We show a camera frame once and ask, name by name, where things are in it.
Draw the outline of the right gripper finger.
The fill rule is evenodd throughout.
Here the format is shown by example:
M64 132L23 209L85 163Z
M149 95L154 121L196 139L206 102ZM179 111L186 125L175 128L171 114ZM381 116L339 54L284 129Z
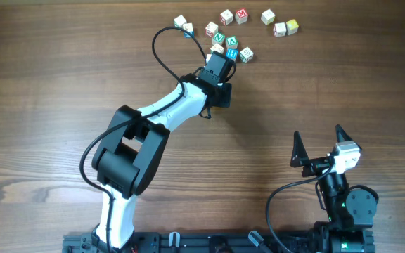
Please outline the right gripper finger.
M291 167L303 167L308 164L309 156L306 152L302 138L299 131L295 131L293 134L293 149L290 160Z
M352 138L346 133L346 131L339 124L335 126L335 133L337 136L338 143L352 140Z

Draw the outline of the blue H block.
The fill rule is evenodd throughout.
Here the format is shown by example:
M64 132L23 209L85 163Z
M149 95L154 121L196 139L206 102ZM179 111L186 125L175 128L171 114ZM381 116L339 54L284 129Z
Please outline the blue H block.
M228 48L226 50L226 57L231 59L232 61L236 62L238 57L238 50L234 48Z

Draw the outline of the green-sided picture block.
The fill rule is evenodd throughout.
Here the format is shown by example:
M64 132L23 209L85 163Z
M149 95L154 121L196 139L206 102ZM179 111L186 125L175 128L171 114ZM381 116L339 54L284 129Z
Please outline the green-sided picture block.
M206 56L206 64L209 62L209 60L210 60L210 58L211 58L211 56L212 56L212 54L207 54L207 56Z

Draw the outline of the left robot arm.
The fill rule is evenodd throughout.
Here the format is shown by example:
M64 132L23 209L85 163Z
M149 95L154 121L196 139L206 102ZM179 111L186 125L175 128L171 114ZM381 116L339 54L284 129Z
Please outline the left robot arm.
M156 103L138 110L123 105L115 112L95 141L91 162L105 193L94 231L105 252L120 252L134 234L137 197L153 180L171 132L203 110L229 107L235 71L234 59L214 52L205 66L180 77L176 88Z

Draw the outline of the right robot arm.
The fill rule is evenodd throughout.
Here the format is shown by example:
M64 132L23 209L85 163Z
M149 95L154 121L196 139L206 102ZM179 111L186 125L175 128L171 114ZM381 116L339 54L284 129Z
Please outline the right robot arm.
M378 194L364 185L350 186L346 171L355 168L362 148L337 125L337 143L325 157L309 158L300 133L294 133L292 167L301 167L302 176L316 177L316 194L327 222L317 221L308 232L310 252L374 252L373 217Z

